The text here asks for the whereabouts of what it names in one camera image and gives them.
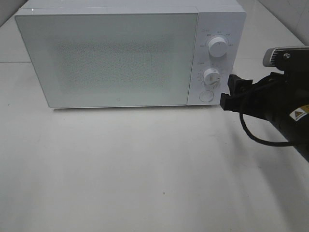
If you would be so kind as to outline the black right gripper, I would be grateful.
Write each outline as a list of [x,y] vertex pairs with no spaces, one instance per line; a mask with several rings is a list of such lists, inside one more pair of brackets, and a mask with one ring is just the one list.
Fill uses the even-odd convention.
[[230,95],[222,93],[220,97],[220,106],[224,111],[264,119],[274,126],[290,124],[288,75],[271,72],[257,83],[253,83],[253,80],[230,74],[227,85]]

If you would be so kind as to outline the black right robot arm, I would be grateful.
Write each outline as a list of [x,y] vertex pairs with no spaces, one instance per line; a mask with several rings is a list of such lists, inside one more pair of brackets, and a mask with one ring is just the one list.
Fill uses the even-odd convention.
[[[228,78],[229,94],[221,94],[220,106],[239,114],[241,126],[249,138],[272,147],[294,147],[309,159],[309,80],[302,73],[271,72],[257,83],[235,74]],[[244,116],[271,123],[286,139],[271,142],[256,137],[247,127]]]

